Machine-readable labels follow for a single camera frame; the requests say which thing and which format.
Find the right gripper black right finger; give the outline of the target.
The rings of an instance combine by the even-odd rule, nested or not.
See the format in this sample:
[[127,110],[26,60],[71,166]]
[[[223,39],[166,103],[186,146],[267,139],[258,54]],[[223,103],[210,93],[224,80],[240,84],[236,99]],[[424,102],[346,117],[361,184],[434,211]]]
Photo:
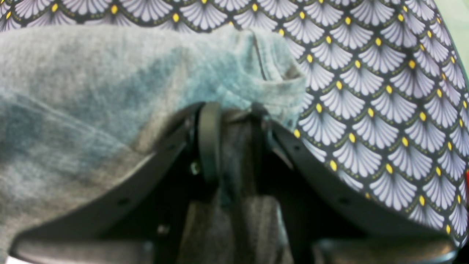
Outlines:
[[258,192],[280,204],[296,264],[450,264],[448,235],[365,198],[259,103],[251,106]]

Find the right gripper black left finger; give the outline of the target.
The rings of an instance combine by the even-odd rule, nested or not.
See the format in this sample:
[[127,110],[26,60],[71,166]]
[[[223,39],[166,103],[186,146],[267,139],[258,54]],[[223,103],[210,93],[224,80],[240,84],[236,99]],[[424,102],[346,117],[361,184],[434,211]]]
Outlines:
[[25,230],[11,264],[175,264],[193,199],[221,175],[221,105],[178,112],[126,181],[89,204]]

